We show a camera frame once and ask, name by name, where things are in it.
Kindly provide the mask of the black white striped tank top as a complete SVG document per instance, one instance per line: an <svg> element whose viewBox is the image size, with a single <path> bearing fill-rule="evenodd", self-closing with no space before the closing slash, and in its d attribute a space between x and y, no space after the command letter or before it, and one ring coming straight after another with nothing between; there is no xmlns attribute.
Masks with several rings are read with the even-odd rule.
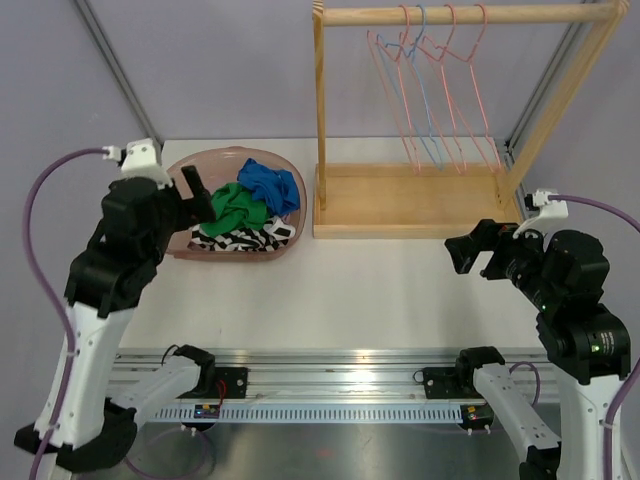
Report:
<svg viewBox="0 0 640 480"><path fill-rule="evenodd" d="M274 252L286 247L297 233L282 218L269 218L260 230L247 227L211 237L201 226L193 227L188 248L209 252Z"/></svg>

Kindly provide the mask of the blue tank top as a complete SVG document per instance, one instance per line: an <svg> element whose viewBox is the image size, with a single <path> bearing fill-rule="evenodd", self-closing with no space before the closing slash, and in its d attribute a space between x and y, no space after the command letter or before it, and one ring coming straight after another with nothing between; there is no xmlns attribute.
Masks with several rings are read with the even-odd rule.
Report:
<svg viewBox="0 0 640 480"><path fill-rule="evenodd" d="M254 201L264 202L272 215L282 217L300 209L300 192L288 170L271 169L249 158L239 170L237 182Z"/></svg>

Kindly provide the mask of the green tank top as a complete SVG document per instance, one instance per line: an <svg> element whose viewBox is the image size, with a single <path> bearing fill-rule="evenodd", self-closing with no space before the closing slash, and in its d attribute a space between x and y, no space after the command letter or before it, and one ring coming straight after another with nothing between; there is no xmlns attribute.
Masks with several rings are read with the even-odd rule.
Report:
<svg viewBox="0 0 640 480"><path fill-rule="evenodd" d="M254 200L252 193L239 183L227 183L211 198L216 214L214 222L202 223L202 231L209 237L230 233L240 228L261 229L270 218L262 200Z"/></svg>

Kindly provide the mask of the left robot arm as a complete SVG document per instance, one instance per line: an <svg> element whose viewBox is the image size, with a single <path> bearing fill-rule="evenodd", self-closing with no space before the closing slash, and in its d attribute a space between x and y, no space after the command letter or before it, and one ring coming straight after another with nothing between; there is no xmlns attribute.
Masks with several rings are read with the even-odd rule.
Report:
<svg viewBox="0 0 640 480"><path fill-rule="evenodd" d="M172 235L215 217L196 167L186 166L182 174L192 193L187 199L174 182L141 176L113 182L102 199L102 217L70 266L53 396L14 437L15 446L36 461L52 454L56 466L71 474L111 468L127 456L140 428L173 400L227 396L214 355L192 345L178 347L118 396L106 393L122 336Z"/></svg>

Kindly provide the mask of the pink hanger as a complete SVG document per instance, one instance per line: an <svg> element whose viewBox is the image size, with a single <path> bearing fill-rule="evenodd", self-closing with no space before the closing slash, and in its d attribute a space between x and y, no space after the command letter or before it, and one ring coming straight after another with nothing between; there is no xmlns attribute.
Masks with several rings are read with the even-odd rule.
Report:
<svg viewBox="0 0 640 480"><path fill-rule="evenodd" d="M439 79L445 94L445 99L446 99L447 108L449 111L449 117L450 117L451 126L452 126L452 138L458 149L458 153L460 157L460 163L457 163L454 160L451 160L451 162L454 164L454 167L456 168L456 171L459 174L464 174L467 172L467 163L464 157L462 146L459 142L457 122L453 112L454 99L450 93L447 76L446 76L446 68L445 68L445 57L449 53L449 46L456 30L457 17L454 11L454 7L451 4L445 4L445 7L449 9L449 12L451 13L451 18L452 18L451 30L448 34L446 42L444 44L437 44L431 37L426 35L421 41L421 46L423 47L424 55L426 56L427 60L429 61L434 71L436 72L437 78Z"/></svg>
<svg viewBox="0 0 640 480"><path fill-rule="evenodd" d="M421 85L421 80L415 70L415 44L410 39L409 7L401 4L399 8L404 16L404 28L398 34L398 39L388 41L382 34L368 30L366 42L408 163L414 173L420 173L422 163L416 140L422 141L423 136L414 126L409 87L403 74L408 73L418 85Z"/></svg>
<svg viewBox="0 0 640 480"><path fill-rule="evenodd" d="M451 40L448 40L446 42L446 48L444 50L444 52L448 55L450 55L452 58L456 59L457 61L460 61L464 64L466 64L468 66L469 69L469 75L471 78L471 82L472 82L472 87L473 87L473 91L475 94L475 98L477 101L477 105L481 114L481 119L483 121L483 126L484 126L484 140L487 142L487 144L489 145L489 147L492 150L492 153L494 155L494 163L491 163L488 158L486 157L486 155L483 153L482 150L480 150L480 154L481 157L485 163L485 165L488 167L489 171L491 173L499 173L502 170L502 164L501 164L501 160L497 151L497 147L495 146L495 143L490 139L489 136L489 121L486 115L486 111L485 111L485 107L484 107L484 102L482 99L482 95L478 86L478 82L477 82L477 77L476 77L476 72L475 72L475 57L476 57L476 53L478 50L478 47L480 46L483 37L486 33L487 30L487 26L488 26L488 20L489 20L489 16L487 13L487 8L485 7L484 4L481 3L476 3L474 4L474 7L477 7L480 9L481 13L482 13L482 27L481 30L479 31L479 34L475 40L475 43L473 44L471 50L469 51L469 53L466 56L463 56L462 54L458 54L455 51L450 49L450 43Z"/></svg>

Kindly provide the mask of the light blue wire hanger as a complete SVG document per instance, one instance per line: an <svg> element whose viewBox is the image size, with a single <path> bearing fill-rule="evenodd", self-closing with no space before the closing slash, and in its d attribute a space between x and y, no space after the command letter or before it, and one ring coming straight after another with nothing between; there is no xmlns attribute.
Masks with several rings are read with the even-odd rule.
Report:
<svg viewBox="0 0 640 480"><path fill-rule="evenodd" d="M426 153L428 159L431 161L433 166L437 170L442 171L444 169L444 157L443 157L441 148L435 139L435 133L436 133L435 122L434 122L435 118L433 116L432 110L429 105L426 82L423 79L422 74L420 73L419 67L416 65L418 47L420 46L420 43L424 37L424 34L426 33L426 25L427 25L426 9L420 4L417 5L417 8L419 9L419 12L420 12L420 24L419 24L420 29L418 30L418 33L415 36L412 36L410 34L410 39L411 39L411 42L415 44L415 70L416 70L416 73L419 75L419 79L421 80L421 85L418 85L411 77L410 78L415 83L418 93L420 95L420 100L418 102L418 105L421 108L421 112L424 114L424 119L426 120L426 126L421 127L420 124L413 119L414 126L420 131L420 133L423 136L423 140L422 141L416 140L416 143L417 143L417 146L418 144L422 146L424 152Z"/></svg>

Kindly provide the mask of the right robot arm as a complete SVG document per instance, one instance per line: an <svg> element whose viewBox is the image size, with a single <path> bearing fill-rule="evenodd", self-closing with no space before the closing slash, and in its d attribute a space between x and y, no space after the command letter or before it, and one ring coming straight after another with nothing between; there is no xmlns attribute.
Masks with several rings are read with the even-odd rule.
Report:
<svg viewBox="0 0 640 480"><path fill-rule="evenodd" d="M426 397L484 401L488 413L466 408L462 425L474 432L499 420L519 454L522 479L620 478L617 397L631 374L631 339L601 301L610 265L600 241L575 230L545 241L537 230L484 219L444 245L458 274L490 253L481 276L510 281L536 308L538 337L554 368L561 432L550 430L523 398L492 346L461 350L451 367L416 372Z"/></svg>

